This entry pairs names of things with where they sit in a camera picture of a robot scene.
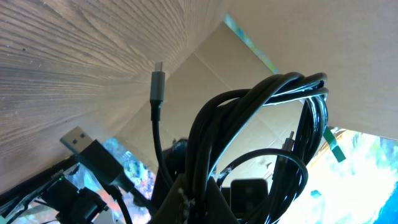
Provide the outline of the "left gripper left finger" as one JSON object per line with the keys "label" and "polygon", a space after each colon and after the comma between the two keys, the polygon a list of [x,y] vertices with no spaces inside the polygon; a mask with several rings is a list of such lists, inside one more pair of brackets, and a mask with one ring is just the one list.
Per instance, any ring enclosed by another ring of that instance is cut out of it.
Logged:
{"label": "left gripper left finger", "polygon": [[179,174],[162,205],[149,224],[184,224],[190,211],[185,174]]}

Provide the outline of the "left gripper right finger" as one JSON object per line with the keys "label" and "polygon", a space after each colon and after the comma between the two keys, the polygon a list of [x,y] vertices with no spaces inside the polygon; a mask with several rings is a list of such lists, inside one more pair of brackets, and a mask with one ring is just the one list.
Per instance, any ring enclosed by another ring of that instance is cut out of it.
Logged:
{"label": "left gripper right finger", "polygon": [[239,224],[212,177],[207,182],[205,198],[205,224]]}

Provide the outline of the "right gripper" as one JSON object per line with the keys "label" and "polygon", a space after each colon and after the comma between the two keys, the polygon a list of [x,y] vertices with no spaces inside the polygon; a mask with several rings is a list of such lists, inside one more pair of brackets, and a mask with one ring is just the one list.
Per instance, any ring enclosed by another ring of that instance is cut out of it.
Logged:
{"label": "right gripper", "polygon": [[78,189],[65,177],[55,179],[40,198],[58,211],[56,219],[65,224],[90,224],[94,218],[109,208],[94,191]]}

